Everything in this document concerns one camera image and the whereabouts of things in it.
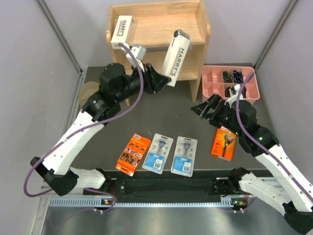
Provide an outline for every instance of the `gray floor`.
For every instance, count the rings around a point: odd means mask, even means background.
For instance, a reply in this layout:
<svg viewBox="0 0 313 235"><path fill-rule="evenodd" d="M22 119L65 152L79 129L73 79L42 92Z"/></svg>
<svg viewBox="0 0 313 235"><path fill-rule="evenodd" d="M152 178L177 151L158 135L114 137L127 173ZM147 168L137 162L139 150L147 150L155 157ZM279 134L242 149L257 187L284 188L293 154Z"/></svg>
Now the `gray floor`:
<svg viewBox="0 0 313 235"><path fill-rule="evenodd" d="M86 81L98 81L103 67L90 67ZM233 160L228 162L211 156L211 147L216 129L205 120L198 118L190 110L201 103L201 89L197 102L192 102L188 81L180 81L177 85L166 87L156 95L144 94L138 106L127 116L109 123L97 133L80 152L73 162L73 167L114 170L117 159L132 137L138 133L152 139L155 133L172 137L174 144L164 169L170 169L178 136L198 140L195 169L247 169L264 168L252 156L245 153L238 144L235 146ZM127 109L123 102L122 110ZM258 122L272 130L272 125L263 98L254 103Z"/></svg>
<svg viewBox="0 0 313 235"><path fill-rule="evenodd" d="M103 215L85 211L63 224L79 210L49 208L52 226L60 228L54 230L46 224L42 235L298 234L277 211L258 199L244 214L218 208L116 208Z"/></svg>

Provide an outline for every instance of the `product label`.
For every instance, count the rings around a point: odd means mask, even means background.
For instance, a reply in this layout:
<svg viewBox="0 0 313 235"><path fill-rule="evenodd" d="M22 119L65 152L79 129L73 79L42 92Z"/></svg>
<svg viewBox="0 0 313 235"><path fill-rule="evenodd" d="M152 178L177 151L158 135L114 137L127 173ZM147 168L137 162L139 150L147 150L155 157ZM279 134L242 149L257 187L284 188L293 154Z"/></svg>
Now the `product label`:
<svg viewBox="0 0 313 235"><path fill-rule="evenodd" d="M148 167L151 167L157 171L160 171L163 167L164 164L164 157L154 154L154 153L149 153L145 165Z"/></svg>
<svg viewBox="0 0 313 235"><path fill-rule="evenodd" d="M191 172L192 159L175 157L173 170L181 171L183 173Z"/></svg>

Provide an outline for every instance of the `white box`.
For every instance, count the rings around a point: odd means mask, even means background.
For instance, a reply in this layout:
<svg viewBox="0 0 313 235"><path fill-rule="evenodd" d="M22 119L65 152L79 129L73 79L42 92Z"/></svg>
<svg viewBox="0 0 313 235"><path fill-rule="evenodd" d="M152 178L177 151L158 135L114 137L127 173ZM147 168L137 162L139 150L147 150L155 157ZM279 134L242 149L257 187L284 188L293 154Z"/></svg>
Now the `white box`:
<svg viewBox="0 0 313 235"><path fill-rule="evenodd" d="M182 30L176 30L168 47L161 74L172 79L168 83L174 87L190 44L190 36Z"/></svg>
<svg viewBox="0 0 313 235"><path fill-rule="evenodd" d="M120 49L119 43L127 43L133 26L132 16L119 16L111 39L113 49Z"/></svg>

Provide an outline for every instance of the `wooden shelf board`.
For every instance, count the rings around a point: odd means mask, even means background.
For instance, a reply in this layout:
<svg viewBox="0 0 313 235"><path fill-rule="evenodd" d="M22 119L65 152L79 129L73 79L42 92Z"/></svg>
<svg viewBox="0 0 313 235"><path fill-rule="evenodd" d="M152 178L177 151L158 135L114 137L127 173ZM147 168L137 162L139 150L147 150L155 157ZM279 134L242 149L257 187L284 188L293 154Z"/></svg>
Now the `wooden shelf board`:
<svg viewBox="0 0 313 235"><path fill-rule="evenodd" d="M157 72L161 72L163 62L165 59L166 51L157 51L157 52L146 52L143 63L152 64L153 68ZM126 74L131 74L131 64L125 58L122 62L126 69ZM184 63L179 73L178 81L182 80L197 80L198 79L198 67L195 63L195 59L193 53L191 51L187 52L186 57L184 59Z"/></svg>
<svg viewBox="0 0 313 235"><path fill-rule="evenodd" d="M197 15L179 14L150 17L133 17L134 24L129 45L144 47L168 47L175 30L181 29L191 35L192 45L204 45L205 38L198 27Z"/></svg>

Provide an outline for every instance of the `brown circular object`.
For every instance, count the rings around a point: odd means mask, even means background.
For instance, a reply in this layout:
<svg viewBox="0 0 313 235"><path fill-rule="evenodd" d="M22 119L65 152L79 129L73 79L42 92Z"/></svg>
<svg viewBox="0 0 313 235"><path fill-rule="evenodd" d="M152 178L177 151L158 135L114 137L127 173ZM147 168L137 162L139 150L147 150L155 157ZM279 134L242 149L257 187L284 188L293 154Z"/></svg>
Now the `brown circular object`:
<svg viewBox="0 0 313 235"><path fill-rule="evenodd" d="M80 108L87 102L90 96L99 90L100 83L98 82L87 82L79 90L78 100Z"/></svg>

